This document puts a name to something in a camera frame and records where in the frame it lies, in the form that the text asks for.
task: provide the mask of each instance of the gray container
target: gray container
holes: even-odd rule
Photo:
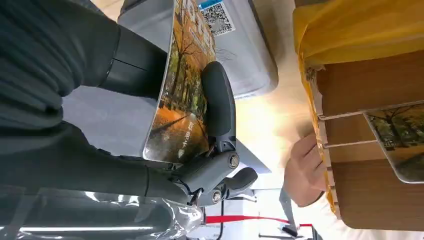
[[[250,0],[224,0],[235,30],[216,36],[216,58],[225,68],[234,97],[274,90],[277,67],[270,55]],[[170,47],[173,0],[127,0],[118,23],[164,51]]]

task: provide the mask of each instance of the person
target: person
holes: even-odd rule
[[[424,232],[353,229],[337,219],[326,198],[326,166],[318,152],[316,135],[296,142],[284,171],[283,188],[324,240],[422,240]]]

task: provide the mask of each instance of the wooden shelf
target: wooden shelf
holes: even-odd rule
[[[360,162],[386,158],[378,142],[329,147],[328,151],[331,164]]]
[[[325,120],[327,145],[376,141],[363,114]]]
[[[424,100],[424,51],[325,65],[317,72],[324,117]]]
[[[336,204],[355,229],[424,231],[424,184],[406,184],[386,159],[332,164]]]

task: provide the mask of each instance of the floor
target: floor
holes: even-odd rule
[[[123,0],[92,0],[117,20]],[[237,138],[274,173],[282,173],[290,149],[312,131],[307,96],[294,51],[294,0],[253,0],[278,67],[278,87],[271,93],[236,102]]]

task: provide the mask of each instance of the human hand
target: human hand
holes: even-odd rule
[[[306,207],[326,190],[325,170],[316,136],[311,133],[294,144],[285,167],[283,188],[299,207]]]

